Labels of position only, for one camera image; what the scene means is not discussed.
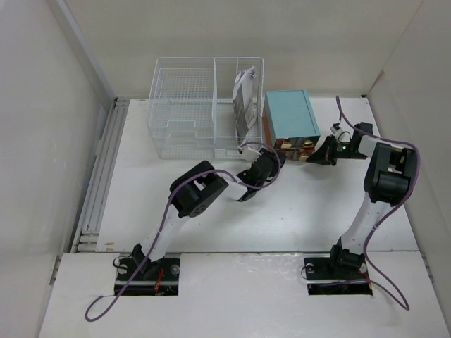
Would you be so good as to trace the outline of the teal drawer box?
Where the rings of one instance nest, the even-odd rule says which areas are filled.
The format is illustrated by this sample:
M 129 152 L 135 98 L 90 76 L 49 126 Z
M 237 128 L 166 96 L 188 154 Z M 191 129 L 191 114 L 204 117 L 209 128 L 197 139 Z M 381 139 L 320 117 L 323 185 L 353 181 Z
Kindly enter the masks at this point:
M 305 89 L 267 91 L 262 122 L 266 143 L 274 149 L 280 138 L 321 136 Z

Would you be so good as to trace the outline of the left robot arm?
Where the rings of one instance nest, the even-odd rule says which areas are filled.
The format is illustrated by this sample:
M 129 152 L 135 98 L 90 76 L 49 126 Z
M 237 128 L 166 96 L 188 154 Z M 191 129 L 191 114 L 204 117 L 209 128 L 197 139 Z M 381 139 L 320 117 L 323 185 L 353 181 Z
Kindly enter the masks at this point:
M 159 228 L 131 252 L 133 275 L 149 280 L 157 273 L 169 244 L 190 218 L 200 216 L 220 196 L 236 202 L 246 202 L 277 178 L 286 161 L 279 151 L 262 148 L 252 155 L 251 165 L 237 175 L 216 169 L 202 161 L 176 179 Z

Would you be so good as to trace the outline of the brown drawer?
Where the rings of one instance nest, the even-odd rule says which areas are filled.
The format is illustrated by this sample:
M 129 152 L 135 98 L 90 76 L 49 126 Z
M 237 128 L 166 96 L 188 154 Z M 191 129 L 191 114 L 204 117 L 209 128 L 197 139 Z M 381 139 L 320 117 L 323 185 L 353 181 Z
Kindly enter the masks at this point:
M 293 161 L 306 161 L 314 153 L 314 148 L 295 149 L 292 154 Z

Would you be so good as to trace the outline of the clear drawer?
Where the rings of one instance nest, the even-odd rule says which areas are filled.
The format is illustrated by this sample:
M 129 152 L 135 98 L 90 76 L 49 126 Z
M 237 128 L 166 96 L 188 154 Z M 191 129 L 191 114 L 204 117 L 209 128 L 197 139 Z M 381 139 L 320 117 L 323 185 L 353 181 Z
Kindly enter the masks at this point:
M 275 149 L 314 149 L 319 136 L 280 138 L 275 142 Z
M 295 149 L 277 149 L 276 150 L 281 162 L 295 161 L 296 150 Z

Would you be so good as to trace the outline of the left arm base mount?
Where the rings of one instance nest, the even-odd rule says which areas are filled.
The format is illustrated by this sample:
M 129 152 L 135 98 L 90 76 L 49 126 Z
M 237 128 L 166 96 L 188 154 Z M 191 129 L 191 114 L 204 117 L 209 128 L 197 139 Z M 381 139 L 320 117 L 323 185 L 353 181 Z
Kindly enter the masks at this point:
M 180 277 L 180 254 L 169 254 L 161 259 L 150 275 L 140 271 L 122 293 L 123 296 L 177 296 Z M 113 260 L 116 269 L 114 294 L 118 295 L 137 265 L 130 256 L 118 256 Z

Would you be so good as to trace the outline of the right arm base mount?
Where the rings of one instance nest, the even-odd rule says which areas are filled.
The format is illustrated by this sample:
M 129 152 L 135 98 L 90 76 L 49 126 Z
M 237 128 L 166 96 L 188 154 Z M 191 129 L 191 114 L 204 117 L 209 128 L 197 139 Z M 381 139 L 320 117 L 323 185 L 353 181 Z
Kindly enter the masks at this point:
M 328 264 L 329 257 L 307 257 L 301 276 L 307 281 L 307 292 L 310 296 L 372 296 L 372 286 L 366 266 L 363 269 L 343 270 L 332 268 Z

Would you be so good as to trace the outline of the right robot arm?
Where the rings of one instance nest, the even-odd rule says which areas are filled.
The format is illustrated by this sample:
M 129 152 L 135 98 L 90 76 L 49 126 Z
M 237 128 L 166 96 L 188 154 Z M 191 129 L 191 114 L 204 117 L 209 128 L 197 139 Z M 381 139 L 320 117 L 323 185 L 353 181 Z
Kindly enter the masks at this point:
M 350 227 L 332 246 L 330 257 L 316 258 L 319 272 L 331 279 L 348 279 L 366 265 L 369 240 L 380 224 L 412 194 L 419 175 L 418 149 L 408 142 L 376 137 L 371 123 L 353 126 L 348 142 L 339 123 L 308 163 L 336 165 L 339 159 L 369 159 L 364 177 L 364 200 Z

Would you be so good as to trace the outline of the grey setup guide booklet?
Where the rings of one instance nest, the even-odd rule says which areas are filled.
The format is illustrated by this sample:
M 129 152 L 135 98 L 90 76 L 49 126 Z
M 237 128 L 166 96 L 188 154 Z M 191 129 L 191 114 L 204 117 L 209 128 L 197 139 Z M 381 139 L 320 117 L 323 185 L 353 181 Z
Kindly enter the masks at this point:
M 238 80 L 233 89 L 233 104 L 238 137 L 244 137 L 249 131 L 247 111 L 252 102 L 253 87 L 254 77 L 246 74 Z

